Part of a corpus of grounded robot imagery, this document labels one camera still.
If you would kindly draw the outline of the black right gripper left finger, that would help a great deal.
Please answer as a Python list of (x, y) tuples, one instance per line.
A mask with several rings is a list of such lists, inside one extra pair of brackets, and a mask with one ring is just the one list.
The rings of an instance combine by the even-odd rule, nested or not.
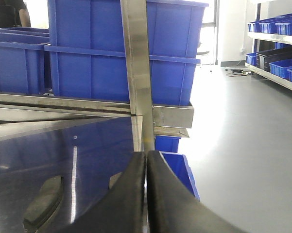
[(134, 152), (108, 193), (61, 233), (140, 233), (143, 226), (146, 156)]

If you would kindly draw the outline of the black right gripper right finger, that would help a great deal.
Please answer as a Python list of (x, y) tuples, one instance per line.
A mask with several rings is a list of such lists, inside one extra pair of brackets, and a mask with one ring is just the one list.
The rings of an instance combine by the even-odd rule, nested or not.
[(152, 233), (241, 233), (200, 203), (175, 176), (163, 155), (147, 156), (147, 199)]

